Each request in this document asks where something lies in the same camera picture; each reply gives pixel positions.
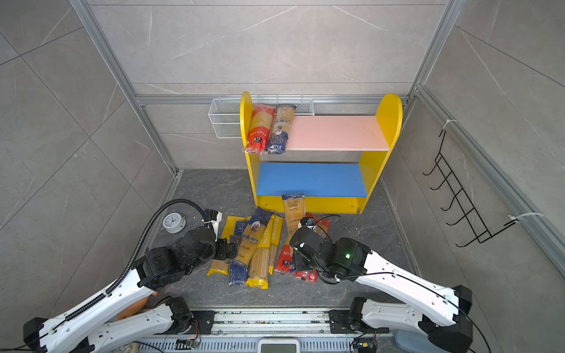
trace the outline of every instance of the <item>black wire rack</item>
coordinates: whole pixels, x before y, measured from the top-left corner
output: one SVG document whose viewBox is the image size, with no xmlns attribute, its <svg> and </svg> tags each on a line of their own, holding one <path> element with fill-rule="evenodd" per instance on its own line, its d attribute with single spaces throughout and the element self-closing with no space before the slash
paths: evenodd
<svg viewBox="0 0 565 353">
<path fill-rule="evenodd" d="M 457 223 L 461 222 L 463 219 L 465 219 L 465 221 L 467 221 L 467 224 L 471 227 L 471 230 L 473 231 L 473 239 L 470 240 L 469 242 L 467 242 L 464 245 L 459 245 L 459 244 L 455 244 L 458 247 L 466 247 L 467 245 L 471 244 L 474 241 L 478 241 L 479 243 L 484 243 L 485 241 L 493 238 L 495 235 L 500 234 L 502 231 L 510 228 L 511 226 L 513 226 L 514 224 L 517 223 L 517 220 L 511 220 L 505 224 L 502 225 L 502 229 L 497 231 L 496 233 L 492 233 L 489 228 L 486 226 L 483 218 L 481 217 L 481 213 L 479 213 L 479 211 L 477 210 L 477 208 L 475 207 L 475 205 L 473 204 L 473 200 L 471 200 L 471 198 L 469 197 L 469 195 L 467 194 L 467 192 L 465 191 L 465 189 L 463 188 L 463 185 L 461 184 L 461 182 L 459 181 L 459 178 L 457 178 L 457 175 L 455 175 L 455 173 L 453 172 L 453 169 L 451 168 L 451 166 L 449 166 L 449 163 L 447 162 L 447 160 L 444 158 L 444 155 L 441 154 L 441 148 L 444 145 L 444 140 L 445 140 L 445 130 L 442 130 L 440 132 L 439 137 L 441 137 L 441 144 L 440 144 L 440 150 L 437 153 L 436 157 L 434 158 L 434 166 L 432 168 L 432 170 L 429 173 L 422 173 L 423 175 L 430 175 L 433 173 L 434 170 L 438 169 L 439 172 L 441 173 L 441 175 L 443 176 L 443 181 L 441 182 L 441 184 L 437 187 L 437 188 L 430 188 L 432 190 L 438 190 L 439 188 L 441 188 L 441 186 L 443 186 L 443 184 L 447 184 L 447 186 L 449 187 L 449 190 L 451 190 L 451 193 L 453 195 L 451 202 L 449 204 L 448 208 L 443 208 L 441 207 L 441 209 L 443 211 L 449 211 L 451 209 L 451 207 L 453 206 L 453 204 L 455 202 L 457 202 L 457 205 L 459 206 L 459 209 L 461 210 L 461 212 L 463 213 L 463 216 L 461 216 L 461 218 L 459 218 L 457 221 L 455 221 L 454 223 L 445 223 L 447 225 L 456 225 Z M 447 170 L 444 171 L 442 170 L 442 168 L 440 167 L 440 162 L 444 161 L 445 165 L 447 166 Z M 455 182 L 450 183 L 449 180 L 447 178 L 449 178 L 450 176 L 453 176 L 453 178 L 455 179 Z M 467 198 L 468 203 L 471 205 L 470 209 L 465 211 L 465 209 L 463 208 L 462 205 L 462 201 L 464 201 L 464 198 Z M 479 233 L 477 232 L 477 230 L 475 229 L 475 227 L 473 226 L 473 222 L 471 222 L 471 220 L 469 219 L 469 216 L 473 216 L 476 215 L 480 222 L 482 223 L 483 227 L 484 227 L 484 231 Z"/>
</svg>

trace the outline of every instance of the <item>marble tile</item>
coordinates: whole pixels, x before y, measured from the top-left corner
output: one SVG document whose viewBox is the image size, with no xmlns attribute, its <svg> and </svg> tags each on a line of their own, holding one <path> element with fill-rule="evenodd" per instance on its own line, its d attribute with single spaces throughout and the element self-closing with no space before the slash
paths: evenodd
<svg viewBox="0 0 565 353">
<path fill-rule="evenodd" d="M 125 100 L 84 28 L 23 58 L 88 135 Z"/>
<path fill-rule="evenodd" d="M 157 149 L 153 148 L 140 172 L 133 180 L 132 186 L 145 203 L 153 211 L 156 211 L 161 206 L 159 202 L 171 177 L 163 158 L 161 158 Z"/>
<path fill-rule="evenodd" d="M 15 58 L 17 55 L 10 43 L 0 34 L 0 64 Z"/>
<path fill-rule="evenodd" d="M 457 26 L 565 84 L 565 2 L 469 0 Z"/>
<path fill-rule="evenodd" d="M 122 103 L 100 126 L 92 141 L 130 183 L 153 149 L 153 142 L 128 102 Z"/>
<path fill-rule="evenodd" d="M 5 0 L 0 11 L 0 32 L 24 54 L 82 27 L 67 0 Z"/>
<path fill-rule="evenodd" d="M 250 215 L 255 209 L 249 174 L 245 170 L 197 170 L 187 169 L 175 191 L 175 198 L 188 198 L 201 207 L 210 207 L 227 215 Z M 201 224 L 190 206 L 172 206 L 167 212 L 179 212 L 186 216 L 187 227 Z M 153 246 L 162 246 L 175 238 L 174 234 L 161 232 Z M 335 239 L 351 237 L 369 245 L 384 258 L 412 271 L 406 253 L 390 213 L 386 196 L 380 185 L 371 195 L 367 208 L 361 215 L 342 215 L 332 221 L 330 236 Z M 283 226 L 281 241 L 286 238 Z M 383 292 L 358 283 L 344 281 L 331 286 L 322 282 L 309 284 L 296 280 L 289 274 L 275 273 L 269 276 L 268 290 L 249 287 L 229 287 L 227 276 L 206 276 L 209 265 L 195 269 L 190 276 L 170 285 L 164 295 L 182 295 L 189 306 L 347 306 L 354 297 L 366 297 L 384 302 L 397 300 Z"/>
<path fill-rule="evenodd" d="M 217 138 L 215 134 L 161 134 L 180 169 L 247 169 L 240 138 Z"/>
<path fill-rule="evenodd" d="M 464 222 L 457 226 L 446 225 L 462 213 L 457 209 L 448 212 L 440 209 L 449 205 L 451 197 L 446 185 L 437 191 L 430 190 L 429 186 L 435 188 L 442 180 L 437 171 L 430 176 L 422 175 L 433 167 L 433 158 L 440 145 L 437 135 L 441 124 L 421 104 L 415 107 L 413 114 L 415 119 L 408 121 L 397 146 L 502 350 L 523 353 L 559 351 L 563 328 L 562 319 L 555 313 L 565 309 L 565 304 L 558 299 L 558 293 L 565 290 L 563 277 L 520 225 L 514 225 L 482 244 L 456 246 L 472 239 L 469 225 Z M 508 221 L 510 210 L 449 136 L 444 140 L 442 154 L 481 212 L 487 227 L 492 232 L 501 229 Z"/>
<path fill-rule="evenodd" d="M 227 84 L 410 82 L 443 9 L 93 7 L 133 82 Z"/>
<path fill-rule="evenodd" d="M 21 59 L 0 66 L 0 228 L 88 136 Z"/>
<path fill-rule="evenodd" d="M 457 28 L 427 86 L 565 234 L 565 88 Z"/>
<path fill-rule="evenodd" d="M 89 140 L 0 230 L 3 343 L 49 314 L 128 187 Z"/>
<path fill-rule="evenodd" d="M 386 94 L 408 95 L 411 82 L 331 84 L 136 84 L 138 94 Z"/>
<path fill-rule="evenodd" d="M 160 133 L 213 134 L 209 104 L 150 104 L 146 106 Z"/>
<path fill-rule="evenodd" d="M 88 0 L 91 5 L 156 5 L 155 0 Z M 309 0 L 311 5 L 444 5 L 447 0 Z M 300 0 L 160 0 L 159 5 L 302 5 Z"/>
<path fill-rule="evenodd" d="M 51 315 L 69 310 L 116 279 L 152 215 L 153 211 L 130 187 L 84 256 Z"/>
</svg>

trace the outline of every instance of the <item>yellow shelf side panel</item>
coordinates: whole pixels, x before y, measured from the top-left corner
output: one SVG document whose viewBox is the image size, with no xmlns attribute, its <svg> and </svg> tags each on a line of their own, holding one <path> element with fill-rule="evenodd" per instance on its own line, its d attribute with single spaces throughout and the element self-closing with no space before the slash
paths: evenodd
<svg viewBox="0 0 565 353">
<path fill-rule="evenodd" d="M 251 125 L 251 116 L 253 115 L 253 102 L 251 101 L 251 94 L 244 92 L 241 95 L 240 103 L 240 127 L 241 139 L 244 143 L 244 148 L 247 146 L 247 133 L 249 133 L 249 126 Z M 258 206 L 257 201 L 257 181 L 259 180 L 259 167 L 261 161 L 258 155 L 245 154 L 247 161 L 247 170 L 249 171 L 249 179 L 251 179 L 251 188 L 253 189 L 253 198 L 255 199 L 255 206 Z"/>
<path fill-rule="evenodd" d="M 377 181 L 383 172 L 402 127 L 402 101 L 396 94 L 387 94 L 379 104 L 376 114 L 377 121 L 389 144 L 388 151 L 365 151 L 359 161 L 359 169 L 367 190 L 367 198 L 359 198 L 359 213 L 363 212 Z"/>
</svg>

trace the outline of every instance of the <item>wire mesh basket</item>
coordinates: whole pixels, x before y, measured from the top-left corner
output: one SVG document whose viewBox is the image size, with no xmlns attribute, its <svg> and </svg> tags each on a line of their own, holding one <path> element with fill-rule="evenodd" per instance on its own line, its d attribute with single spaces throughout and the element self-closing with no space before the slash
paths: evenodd
<svg viewBox="0 0 565 353">
<path fill-rule="evenodd" d="M 214 127 L 217 138 L 241 138 L 240 128 L 240 98 L 216 98 L 212 100 L 208 116 Z M 253 98 L 253 105 L 277 104 L 296 105 L 295 115 L 314 115 L 314 102 L 310 98 Z"/>
</svg>

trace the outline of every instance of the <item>gray marble wall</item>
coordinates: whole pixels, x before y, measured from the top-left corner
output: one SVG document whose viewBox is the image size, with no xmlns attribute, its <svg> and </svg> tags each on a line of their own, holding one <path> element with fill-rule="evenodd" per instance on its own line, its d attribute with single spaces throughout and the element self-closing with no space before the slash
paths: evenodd
<svg viewBox="0 0 565 353">
<path fill-rule="evenodd" d="M 565 235 L 565 2 L 469 0 L 427 87 Z"/>
<path fill-rule="evenodd" d="M 391 204 L 406 233 L 424 278 L 473 291 L 471 318 L 485 333 L 493 352 L 559 352 L 565 343 L 565 280 L 529 234 L 514 225 L 484 243 L 474 242 L 457 204 L 448 208 L 452 195 L 446 184 L 436 191 L 442 176 L 434 158 L 440 147 L 442 125 L 420 103 L 400 135 L 384 171 Z M 498 198 L 472 162 L 447 136 L 442 153 L 494 233 L 508 222 L 510 210 Z M 449 181 L 454 185 L 453 177 Z M 466 211 L 468 200 L 459 197 Z M 471 222 L 482 232 L 476 215 Z M 472 348 L 486 352 L 477 330 Z"/>
<path fill-rule="evenodd" d="M 446 3 L 89 2 L 139 94 L 400 95 L 407 94 Z M 207 109 L 148 107 L 180 168 L 245 168 L 241 141 L 217 139 Z M 340 112 L 335 106 L 329 110 Z M 364 111 L 353 107 L 344 113 Z M 358 161 L 356 155 L 340 153 L 289 158 Z"/>
<path fill-rule="evenodd" d="M 66 0 L 0 11 L 0 342 L 125 266 L 170 174 Z"/>
</svg>

